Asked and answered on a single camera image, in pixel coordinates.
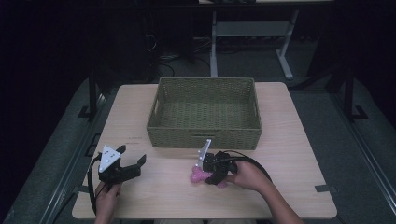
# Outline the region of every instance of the table leg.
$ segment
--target table leg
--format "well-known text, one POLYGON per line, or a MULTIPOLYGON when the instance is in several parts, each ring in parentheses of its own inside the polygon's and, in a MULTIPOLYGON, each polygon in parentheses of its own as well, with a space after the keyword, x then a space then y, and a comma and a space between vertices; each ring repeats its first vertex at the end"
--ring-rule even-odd
POLYGON ((293 74, 290 71, 288 61, 285 58, 286 50, 288 49, 289 42, 291 39, 291 35, 293 34, 293 29, 295 22, 297 21, 299 10, 294 10, 291 15, 291 19, 289 21, 288 28, 285 33, 285 42, 280 49, 276 50, 277 58, 279 59, 280 65, 282 66, 283 73, 285 74, 286 79, 293 79, 293 74))
POLYGON ((216 11, 212 21, 212 50, 210 52, 210 77, 218 77, 218 59, 216 58, 216 11))

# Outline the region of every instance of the hand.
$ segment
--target hand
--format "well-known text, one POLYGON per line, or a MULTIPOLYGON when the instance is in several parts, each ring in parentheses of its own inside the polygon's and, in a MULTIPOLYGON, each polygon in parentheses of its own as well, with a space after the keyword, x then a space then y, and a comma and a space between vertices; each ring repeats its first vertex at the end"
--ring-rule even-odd
POLYGON ((236 161, 238 172, 226 177, 226 181, 231 182, 244 189, 260 191, 268 185, 273 185, 271 181, 257 168, 248 161, 236 161))
POLYGON ((301 224, 303 221, 293 211, 275 185, 255 165, 248 161, 236 161, 238 172, 226 180, 244 188, 256 190, 268 203, 276 223, 301 224))
POLYGON ((120 196, 121 184, 113 185, 108 189, 104 182, 96 187, 96 219, 95 224, 110 223, 114 216, 118 196, 120 196))

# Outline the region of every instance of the wicker basket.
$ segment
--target wicker basket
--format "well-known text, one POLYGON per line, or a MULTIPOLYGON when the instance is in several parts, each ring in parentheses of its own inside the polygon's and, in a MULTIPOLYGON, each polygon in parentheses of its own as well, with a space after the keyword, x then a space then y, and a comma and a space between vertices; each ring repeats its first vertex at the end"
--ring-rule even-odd
POLYGON ((161 78, 148 119, 154 147, 255 149, 262 134, 252 78, 161 78))

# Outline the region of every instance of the dark background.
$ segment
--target dark background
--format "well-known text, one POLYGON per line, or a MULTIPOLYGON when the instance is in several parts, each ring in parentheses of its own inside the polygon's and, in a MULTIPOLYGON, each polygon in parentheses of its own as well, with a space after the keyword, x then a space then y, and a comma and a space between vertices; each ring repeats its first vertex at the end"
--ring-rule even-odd
MULTIPOLYGON (((98 6, 95 1, 84 3, 98 6)), ((72 1, 0 2, 1 220, 83 80, 95 73, 106 91, 152 79, 150 65, 156 55, 146 51, 141 25, 145 14, 114 15, 81 7, 72 1)), ((293 38, 316 39, 323 33, 309 75, 342 60, 396 127, 395 9, 385 0, 335 1, 329 17, 312 20, 321 12, 306 8, 293 38), (319 28, 323 22, 326 29, 319 28)), ((172 23, 177 14, 159 13, 156 25, 149 26, 163 38, 182 43, 187 57, 190 38, 210 32, 207 15, 188 15, 176 29, 172 23), (173 29, 182 33, 166 32, 173 29)))

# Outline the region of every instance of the table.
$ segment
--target table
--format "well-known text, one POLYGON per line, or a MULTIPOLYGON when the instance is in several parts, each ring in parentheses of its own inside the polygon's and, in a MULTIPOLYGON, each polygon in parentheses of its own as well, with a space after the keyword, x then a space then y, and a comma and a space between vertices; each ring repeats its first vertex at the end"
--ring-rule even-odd
MULTIPOLYGON (((226 189, 204 183, 192 184, 191 168, 197 161, 198 148, 151 146, 146 124, 156 89, 155 84, 121 86, 96 149, 100 152, 104 145, 126 145, 121 157, 122 167, 136 164, 147 154, 142 175, 122 185, 115 217, 271 217, 267 204, 255 191, 232 184, 226 189)), ((280 193, 300 217, 335 217, 337 210, 330 192, 316 191, 315 186, 326 183, 287 87, 283 83, 256 83, 256 92, 262 136, 255 150, 242 152, 268 171, 280 193)), ((93 172, 93 184, 97 186, 98 183, 97 172, 93 172)), ((73 216, 94 218, 88 193, 79 193, 73 216)))
MULTIPOLYGON (((319 3, 332 2, 333 0, 257 0, 256 4, 269 3, 319 3)), ((200 0, 200 4, 209 4, 210 1, 200 0)), ((280 62, 286 79, 293 79, 286 59, 291 35, 299 10, 294 9, 288 21, 217 21, 216 11, 213 12, 212 21, 212 48, 210 52, 210 76, 218 76, 216 57, 216 37, 218 36, 284 36, 285 40, 280 49, 276 50, 276 56, 280 62)))

